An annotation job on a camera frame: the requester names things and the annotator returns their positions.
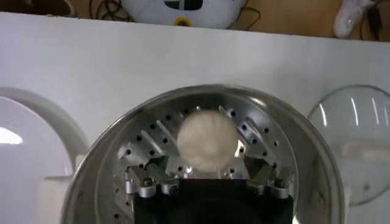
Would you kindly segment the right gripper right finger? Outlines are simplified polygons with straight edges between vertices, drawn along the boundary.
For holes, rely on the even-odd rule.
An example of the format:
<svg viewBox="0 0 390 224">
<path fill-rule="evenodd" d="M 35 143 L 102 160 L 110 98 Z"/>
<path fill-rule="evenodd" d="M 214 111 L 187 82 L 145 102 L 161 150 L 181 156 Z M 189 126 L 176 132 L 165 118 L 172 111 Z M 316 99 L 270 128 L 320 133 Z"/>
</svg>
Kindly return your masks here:
<svg viewBox="0 0 390 224">
<path fill-rule="evenodd" d="M 244 165 L 249 174 L 246 184 L 257 196 L 270 195 L 272 198 L 294 196 L 294 174 L 289 167 L 269 164 L 263 159 L 244 157 Z"/>
</svg>

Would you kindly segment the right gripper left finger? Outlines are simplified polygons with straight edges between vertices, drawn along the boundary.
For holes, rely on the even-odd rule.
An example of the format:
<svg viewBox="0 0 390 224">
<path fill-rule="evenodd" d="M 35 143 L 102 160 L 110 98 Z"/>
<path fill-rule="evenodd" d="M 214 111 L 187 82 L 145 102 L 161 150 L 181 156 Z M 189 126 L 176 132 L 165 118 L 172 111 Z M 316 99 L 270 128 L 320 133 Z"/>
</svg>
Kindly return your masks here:
<svg viewBox="0 0 390 224">
<path fill-rule="evenodd" d="M 167 196 L 179 194 L 179 180 L 166 173 L 168 157 L 152 158 L 146 164 L 127 166 L 124 173 L 125 193 L 152 198 L 159 192 Z"/>
</svg>

